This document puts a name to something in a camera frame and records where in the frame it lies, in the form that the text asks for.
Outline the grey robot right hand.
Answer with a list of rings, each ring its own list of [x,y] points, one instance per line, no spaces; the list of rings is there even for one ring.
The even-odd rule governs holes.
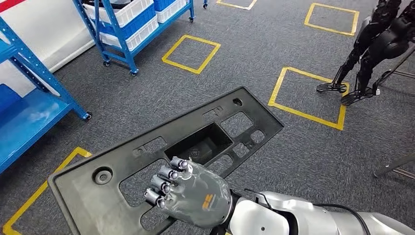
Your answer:
[[[143,197],[168,216],[204,229],[223,224],[233,202],[223,178],[177,156],[152,176]]]

